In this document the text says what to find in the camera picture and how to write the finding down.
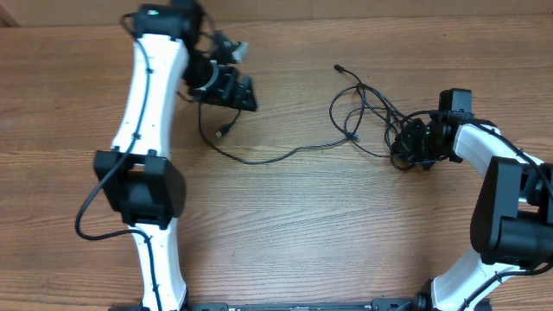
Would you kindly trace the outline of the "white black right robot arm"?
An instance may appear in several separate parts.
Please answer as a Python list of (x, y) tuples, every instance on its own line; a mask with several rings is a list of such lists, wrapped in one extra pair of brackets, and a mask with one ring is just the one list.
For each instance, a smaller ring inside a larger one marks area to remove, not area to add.
[(472, 112), (472, 93), (441, 92), (439, 106), (400, 115), (392, 160), (430, 169), (468, 162), (483, 178), (470, 223), (470, 248), (398, 310), (489, 310), (494, 289), (514, 276), (552, 269), (552, 166), (503, 136)]

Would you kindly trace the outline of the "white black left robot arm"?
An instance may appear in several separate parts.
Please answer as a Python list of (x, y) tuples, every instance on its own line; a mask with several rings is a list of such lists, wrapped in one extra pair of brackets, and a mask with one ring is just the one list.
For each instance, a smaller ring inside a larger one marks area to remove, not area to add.
[(170, 161), (171, 130), (181, 84), (202, 103), (256, 111), (252, 80), (237, 64), (248, 52), (216, 30), (214, 50), (197, 49), (207, 13), (196, 1), (145, 3), (121, 18), (133, 40), (134, 63), (122, 122), (107, 151), (98, 151), (95, 190), (104, 192), (137, 247), (143, 278), (139, 310), (184, 310), (177, 225), (186, 182)]

